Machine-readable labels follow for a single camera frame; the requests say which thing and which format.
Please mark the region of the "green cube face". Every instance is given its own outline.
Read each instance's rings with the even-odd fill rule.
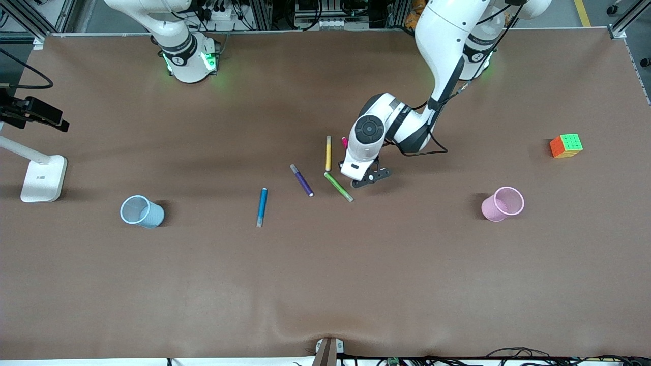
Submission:
[[[561,141],[565,147],[565,151],[576,151],[583,150],[583,145],[581,145],[581,140],[579,139],[579,134],[567,134],[561,135]]]

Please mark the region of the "white stand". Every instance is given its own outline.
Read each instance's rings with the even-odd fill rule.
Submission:
[[[0,147],[30,159],[20,199],[23,202],[52,202],[61,195],[68,161],[61,155],[45,155],[0,136]]]

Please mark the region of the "white pole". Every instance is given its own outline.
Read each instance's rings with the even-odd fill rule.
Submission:
[[[50,161],[49,156],[41,154],[33,148],[26,147],[25,145],[21,145],[3,136],[0,136],[0,147],[39,164],[47,164]]]

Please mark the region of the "cup rim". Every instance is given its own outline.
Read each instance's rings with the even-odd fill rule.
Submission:
[[[499,205],[497,204],[497,194],[501,190],[512,190],[512,191],[515,191],[520,196],[520,200],[522,201],[522,206],[520,206],[520,209],[517,212],[514,212],[513,214],[511,214],[510,212],[502,211],[502,209],[499,208]],[[525,198],[522,196],[522,193],[520,193],[520,191],[518,191],[517,189],[515,189],[513,187],[505,186],[505,187],[497,188],[497,191],[495,191],[495,193],[493,194],[493,204],[495,205],[497,210],[500,211],[501,213],[503,213],[504,215],[515,216],[515,215],[519,214],[520,212],[522,212],[522,210],[525,209]]]
[[[129,200],[134,199],[134,198],[142,198],[142,199],[145,200],[145,202],[147,202],[147,213],[143,216],[143,218],[141,218],[141,219],[138,220],[138,221],[129,221],[129,220],[127,220],[127,219],[124,218],[124,214],[122,213],[122,211],[124,210],[124,205],[125,205],[127,202],[129,202]],[[143,222],[143,221],[147,218],[147,215],[149,215],[149,211],[151,210],[151,208],[152,208],[152,204],[151,204],[151,202],[149,202],[149,200],[147,199],[147,197],[145,197],[145,196],[143,196],[143,195],[132,195],[131,197],[125,199],[124,202],[122,203],[122,205],[120,206],[120,217],[122,218],[122,220],[123,220],[124,222],[126,222],[126,223],[128,223],[128,224],[130,224],[130,225],[137,225],[137,224]]]

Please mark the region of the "purple marker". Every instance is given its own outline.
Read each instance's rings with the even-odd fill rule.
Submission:
[[[296,168],[296,165],[292,164],[289,166],[291,170],[294,172],[294,175],[296,175],[296,179],[298,179],[298,182],[301,184],[301,187],[305,190],[305,193],[307,193],[308,196],[312,197],[314,195],[314,192],[312,191],[312,188],[310,188],[309,184],[305,181],[305,178],[301,175],[301,172],[298,171]]]

